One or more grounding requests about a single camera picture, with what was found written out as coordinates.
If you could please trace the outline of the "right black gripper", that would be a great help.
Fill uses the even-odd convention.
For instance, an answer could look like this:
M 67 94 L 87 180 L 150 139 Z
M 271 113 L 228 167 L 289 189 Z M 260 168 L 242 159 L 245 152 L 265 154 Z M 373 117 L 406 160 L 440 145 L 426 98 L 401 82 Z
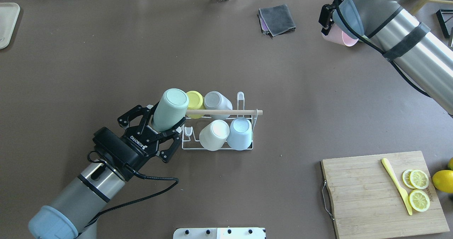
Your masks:
M 322 34 L 329 34 L 330 29 L 334 24 L 333 12 L 335 11 L 335 9 L 336 7 L 334 4 L 324 4 L 322 6 L 319 15 L 319 23 L 322 26 L 321 29 Z

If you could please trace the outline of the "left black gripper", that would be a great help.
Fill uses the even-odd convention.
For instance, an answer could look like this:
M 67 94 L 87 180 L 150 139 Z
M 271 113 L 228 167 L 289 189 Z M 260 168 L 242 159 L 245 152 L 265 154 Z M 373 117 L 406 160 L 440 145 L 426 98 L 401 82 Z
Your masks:
M 168 163 L 182 142 L 182 126 L 186 118 L 181 118 L 170 129 L 158 133 L 148 125 L 155 110 L 156 107 L 152 105 L 136 105 L 118 117 L 118 124 L 125 130 L 121 139 L 137 154 L 136 161 L 146 162 L 152 157 L 159 157 L 164 163 Z M 130 126 L 131 121 L 140 116 L 139 125 Z M 159 150 L 159 145 L 168 140 L 172 140 L 170 147 Z

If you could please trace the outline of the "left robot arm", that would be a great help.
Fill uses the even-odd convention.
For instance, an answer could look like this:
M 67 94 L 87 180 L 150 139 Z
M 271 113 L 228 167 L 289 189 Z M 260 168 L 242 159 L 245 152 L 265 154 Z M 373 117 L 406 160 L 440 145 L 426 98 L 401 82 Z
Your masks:
M 182 141 L 181 127 L 186 110 L 164 113 L 162 104 L 137 105 L 118 117 L 125 130 L 117 136 L 103 127 L 94 133 L 93 152 L 87 155 L 89 166 L 73 179 L 49 204 L 29 221 L 36 239 L 75 239 L 95 231 L 99 217 L 109 211 L 138 203 L 167 192 L 179 182 L 175 177 L 144 175 L 139 170 L 152 158 L 167 163 Z M 168 188 L 112 208 L 105 206 L 131 178 L 173 181 Z

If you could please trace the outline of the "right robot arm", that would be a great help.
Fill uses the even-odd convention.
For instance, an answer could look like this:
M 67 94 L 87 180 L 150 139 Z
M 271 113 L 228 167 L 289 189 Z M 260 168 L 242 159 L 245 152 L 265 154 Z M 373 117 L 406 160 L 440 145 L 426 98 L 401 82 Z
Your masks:
M 400 0 L 334 0 L 322 6 L 319 23 L 327 35 L 336 24 L 349 37 L 378 51 L 414 88 L 453 111 L 452 50 Z

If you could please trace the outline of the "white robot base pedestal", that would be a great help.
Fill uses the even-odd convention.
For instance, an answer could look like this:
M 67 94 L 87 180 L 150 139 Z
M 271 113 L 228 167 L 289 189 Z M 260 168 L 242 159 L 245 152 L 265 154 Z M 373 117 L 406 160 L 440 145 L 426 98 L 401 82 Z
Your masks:
M 179 228 L 173 239 L 266 239 L 266 231 L 260 227 Z

